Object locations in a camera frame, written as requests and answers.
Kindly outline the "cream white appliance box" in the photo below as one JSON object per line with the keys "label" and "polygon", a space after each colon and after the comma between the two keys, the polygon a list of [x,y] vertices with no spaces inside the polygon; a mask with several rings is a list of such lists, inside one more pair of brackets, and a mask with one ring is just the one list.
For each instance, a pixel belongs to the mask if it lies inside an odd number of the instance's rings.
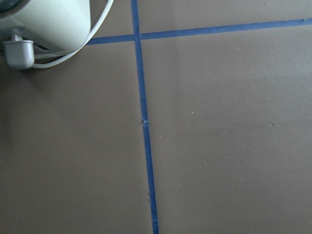
{"label": "cream white appliance box", "polygon": [[2,0],[0,40],[18,35],[34,43],[38,58],[79,49],[91,30],[88,0]]}

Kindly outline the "grey round foot of appliance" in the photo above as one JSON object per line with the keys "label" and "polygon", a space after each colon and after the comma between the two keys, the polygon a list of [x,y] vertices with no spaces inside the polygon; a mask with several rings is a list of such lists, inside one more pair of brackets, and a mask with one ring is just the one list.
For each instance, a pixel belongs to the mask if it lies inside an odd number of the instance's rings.
{"label": "grey round foot of appliance", "polygon": [[12,34],[10,41],[4,41],[4,58],[6,64],[16,70],[29,69],[34,65],[34,43],[21,36]]}

